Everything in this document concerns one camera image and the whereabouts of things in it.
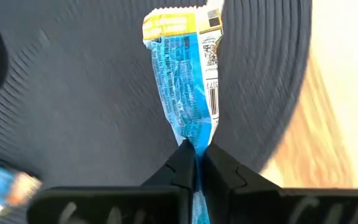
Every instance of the dark gray surface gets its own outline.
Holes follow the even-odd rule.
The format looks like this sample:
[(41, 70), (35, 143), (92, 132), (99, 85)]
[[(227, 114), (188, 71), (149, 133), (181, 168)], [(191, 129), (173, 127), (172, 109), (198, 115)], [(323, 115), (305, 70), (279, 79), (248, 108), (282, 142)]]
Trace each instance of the dark gray surface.
[[(175, 150), (142, 43), (144, 16), (188, 0), (0, 0), (10, 58), (0, 162), (45, 187), (134, 185)], [(254, 170), (291, 116), (308, 56), (310, 0), (226, 0), (220, 147)], [(24, 210), (1, 223), (23, 223)]]

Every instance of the clamp jaw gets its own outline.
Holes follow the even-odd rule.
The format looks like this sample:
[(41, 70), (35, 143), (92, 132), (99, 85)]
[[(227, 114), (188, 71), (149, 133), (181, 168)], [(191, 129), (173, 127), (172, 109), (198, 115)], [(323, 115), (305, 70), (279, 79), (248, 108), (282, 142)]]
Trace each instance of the clamp jaw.
[[(211, 224), (358, 223), (358, 190), (282, 189), (213, 143), (202, 168)], [(29, 207), (28, 222), (189, 224), (194, 177), (194, 149), (184, 141), (142, 186), (39, 193)]]

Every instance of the barcode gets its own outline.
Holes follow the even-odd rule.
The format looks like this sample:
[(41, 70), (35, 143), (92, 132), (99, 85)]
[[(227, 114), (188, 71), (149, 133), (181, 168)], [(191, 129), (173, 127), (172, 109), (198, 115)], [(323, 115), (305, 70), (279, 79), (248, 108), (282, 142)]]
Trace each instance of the barcode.
[(215, 44), (206, 44), (204, 47), (204, 57), (206, 65), (217, 65), (217, 55), (215, 52)]
[(216, 115), (219, 112), (219, 96), (216, 88), (208, 89), (209, 92), (209, 103), (210, 103), (210, 110), (212, 115)]

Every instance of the candy wrapper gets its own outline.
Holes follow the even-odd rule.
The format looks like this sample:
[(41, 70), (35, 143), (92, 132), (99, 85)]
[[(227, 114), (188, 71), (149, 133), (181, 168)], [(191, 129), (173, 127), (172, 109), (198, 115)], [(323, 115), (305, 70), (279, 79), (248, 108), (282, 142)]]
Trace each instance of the candy wrapper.
[(143, 22), (165, 117), (177, 143), (188, 139), (197, 155), (192, 222), (208, 223), (200, 160), (219, 123), (217, 46), (223, 36), (220, 7), (155, 9)]
[(0, 215), (8, 212), (8, 208), (26, 203), (40, 186), (35, 177), (0, 168)]

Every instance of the wooden surface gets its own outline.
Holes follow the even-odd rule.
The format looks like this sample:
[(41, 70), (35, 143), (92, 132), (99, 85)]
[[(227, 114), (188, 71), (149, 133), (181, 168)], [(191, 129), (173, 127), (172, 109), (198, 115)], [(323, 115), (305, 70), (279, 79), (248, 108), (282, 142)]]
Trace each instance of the wooden surface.
[(282, 187), (358, 188), (358, 1), (313, 1), (299, 102), (262, 175)]

